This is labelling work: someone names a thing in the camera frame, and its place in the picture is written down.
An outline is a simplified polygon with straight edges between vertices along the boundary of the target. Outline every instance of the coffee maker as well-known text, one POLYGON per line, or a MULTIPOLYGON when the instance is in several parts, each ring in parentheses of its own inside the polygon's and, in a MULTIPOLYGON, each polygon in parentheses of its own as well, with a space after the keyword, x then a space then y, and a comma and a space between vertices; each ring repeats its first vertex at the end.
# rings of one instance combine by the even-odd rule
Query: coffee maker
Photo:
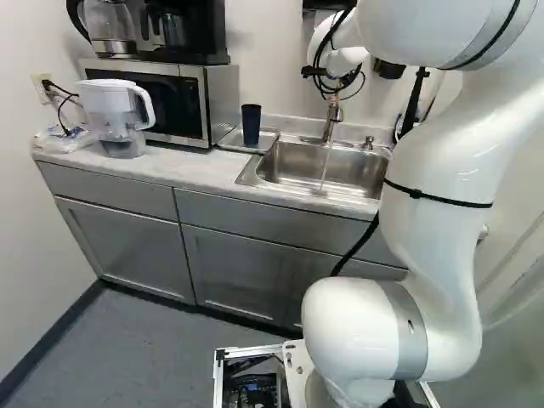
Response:
POLYGON ((225 65, 224 0, 144 0, 139 8, 142 60, 225 65))
POLYGON ((224 0, 66 0, 100 58, 227 65, 224 0))

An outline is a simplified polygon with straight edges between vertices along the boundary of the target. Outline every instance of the sink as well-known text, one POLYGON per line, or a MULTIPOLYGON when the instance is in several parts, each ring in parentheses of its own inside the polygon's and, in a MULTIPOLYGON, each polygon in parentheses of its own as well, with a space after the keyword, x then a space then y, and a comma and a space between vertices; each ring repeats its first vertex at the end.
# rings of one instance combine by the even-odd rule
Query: sink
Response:
POLYGON ((374 150, 362 150, 360 145, 329 147, 281 136, 266 155, 252 157, 236 183, 340 201, 378 200, 388 158, 388 150, 378 146, 374 150))

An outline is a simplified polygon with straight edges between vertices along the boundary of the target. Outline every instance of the wall baseboard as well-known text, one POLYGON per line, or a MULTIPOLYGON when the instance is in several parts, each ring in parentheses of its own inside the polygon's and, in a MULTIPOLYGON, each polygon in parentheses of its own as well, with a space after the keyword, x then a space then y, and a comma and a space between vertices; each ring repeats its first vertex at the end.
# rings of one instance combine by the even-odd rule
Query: wall baseboard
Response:
POLYGON ((101 280, 95 281, 0 382, 0 407, 8 401, 45 354, 68 332, 79 316, 104 289, 105 286, 101 280))

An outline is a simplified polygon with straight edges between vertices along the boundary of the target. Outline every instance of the white countertop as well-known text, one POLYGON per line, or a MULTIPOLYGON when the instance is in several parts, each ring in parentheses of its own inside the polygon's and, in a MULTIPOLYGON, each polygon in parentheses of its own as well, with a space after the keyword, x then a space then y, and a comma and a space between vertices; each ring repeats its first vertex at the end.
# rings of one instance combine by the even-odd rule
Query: white countertop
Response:
POLYGON ((52 154, 34 149, 32 156, 37 161, 126 179, 365 221, 372 220, 379 206, 379 201, 374 200, 365 204, 347 203, 318 196, 285 195, 279 191, 236 184, 236 178, 251 155, 219 149, 149 146, 148 152, 141 157, 114 159, 108 157, 99 144, 94 144, 70 154, 52 154))

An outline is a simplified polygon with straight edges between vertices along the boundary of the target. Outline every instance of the water stream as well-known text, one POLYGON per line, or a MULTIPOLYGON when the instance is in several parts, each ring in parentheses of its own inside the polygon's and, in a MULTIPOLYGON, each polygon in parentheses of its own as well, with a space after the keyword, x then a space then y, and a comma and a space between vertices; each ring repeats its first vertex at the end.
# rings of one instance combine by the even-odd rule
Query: water stream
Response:
POLYGON ((323 183, 325 182, 326 169, 329 165, 329 158, 331 157, 332 143, 329 142, 328 144, 329 144, 329 150, 326 152, 325 164, 323 165, 323 172, 321 172, 321 181, 320 181, 319 191, 323 190, 323 183))

